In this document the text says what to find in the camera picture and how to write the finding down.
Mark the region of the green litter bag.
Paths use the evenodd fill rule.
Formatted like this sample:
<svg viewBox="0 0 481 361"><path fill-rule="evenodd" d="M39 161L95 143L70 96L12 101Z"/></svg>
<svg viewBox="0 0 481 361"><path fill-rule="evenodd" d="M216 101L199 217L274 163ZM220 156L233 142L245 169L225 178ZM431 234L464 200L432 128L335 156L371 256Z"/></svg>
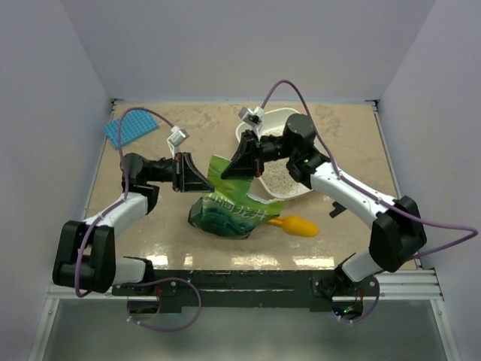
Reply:
<svg viewBox="0 0 481 361"><path fill-rule="evenodd" d="M253 195L250 192L252 177L223 180L221 173L229 164L230 161L221 156L210 158L207 179L214 191L203 194L192 205L188 222L221 238L245 239L257 226L280 216L283 202Z"/></svg>

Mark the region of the yellow plastic scoop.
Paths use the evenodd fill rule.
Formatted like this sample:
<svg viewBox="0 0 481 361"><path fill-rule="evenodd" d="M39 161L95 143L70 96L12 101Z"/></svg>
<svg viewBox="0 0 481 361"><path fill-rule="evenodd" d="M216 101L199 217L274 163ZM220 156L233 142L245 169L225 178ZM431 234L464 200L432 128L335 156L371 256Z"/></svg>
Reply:
<svg viewBox="0 0 481 361"><path fill-rule="evenodd" d="M267 224L281 228L285 233L305 238L311 238L319 233L317 225L301 217L277 217L269 220Z"/></svg>

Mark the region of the black bag clip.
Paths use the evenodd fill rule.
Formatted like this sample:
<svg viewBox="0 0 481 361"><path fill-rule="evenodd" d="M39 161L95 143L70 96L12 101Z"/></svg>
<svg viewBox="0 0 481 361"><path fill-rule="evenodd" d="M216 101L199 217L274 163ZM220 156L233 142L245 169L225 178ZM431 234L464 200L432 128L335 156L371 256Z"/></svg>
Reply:
<svg viewBox="0 0 481 361"><path fill-rule="evenodd" d="M346 208L342 204L336 201L332 202L332 206L333 210L329 212L330 218L338 217L346 210Z"/></svg>

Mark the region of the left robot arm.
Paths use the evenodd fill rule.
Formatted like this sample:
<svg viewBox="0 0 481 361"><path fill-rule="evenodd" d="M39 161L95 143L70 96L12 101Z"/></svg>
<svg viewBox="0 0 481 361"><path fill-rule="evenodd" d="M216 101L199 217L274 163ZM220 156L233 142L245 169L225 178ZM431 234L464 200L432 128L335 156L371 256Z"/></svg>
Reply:
<svg viewBox="0 0 481 361"><path fill-rule="evenodd" d="M147 295L156 285L151 261L116 256L115 240L137 220L147 216L159 200L159 184L176 192L211 193L214 188L195 167L190 153L149 160L128 153L121 160L123 193L110 206L85 220L62 227L53 264L53 283L71 287L79 297L104 293L112 286L129 285Z"/></svg>

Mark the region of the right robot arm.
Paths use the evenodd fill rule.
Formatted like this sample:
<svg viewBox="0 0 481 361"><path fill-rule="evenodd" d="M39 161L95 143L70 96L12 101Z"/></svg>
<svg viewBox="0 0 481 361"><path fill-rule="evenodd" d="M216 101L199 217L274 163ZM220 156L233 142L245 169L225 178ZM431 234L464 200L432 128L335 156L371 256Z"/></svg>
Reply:
<svg viewBox="0 0 481 361"><path fill-rule="evenodd" d="M292 179L323 193L361 219L370 229L367 251L356 253L337 268L334 285L345 296L358 290L362 281L378 272L396 272L427 242L419 209L408 196L394 199L366 187L342 172L332 156L315 145L316 129L311 117L291 114L280 136L260 135L262 118L248 108L239 117L248 128L242 132L223 179L260 177L265 163L286 159Z"/></svg>

